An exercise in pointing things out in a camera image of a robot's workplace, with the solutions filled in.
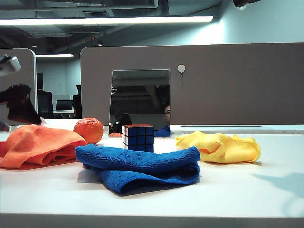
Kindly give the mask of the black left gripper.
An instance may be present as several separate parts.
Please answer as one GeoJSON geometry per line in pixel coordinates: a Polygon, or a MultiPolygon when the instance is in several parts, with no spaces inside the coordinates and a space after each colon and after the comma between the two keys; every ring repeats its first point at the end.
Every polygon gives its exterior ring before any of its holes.
{"type": "MultiPolygon", "coordinates": [[[[30,100],[31,88],[25,84],[13,85],[0,93],[0,103],[7,103],[8,119],[25,124],[41,125],[41,119],[30,100]]],[[[0,120],[0,131],[10,127],[0,120]]]]}

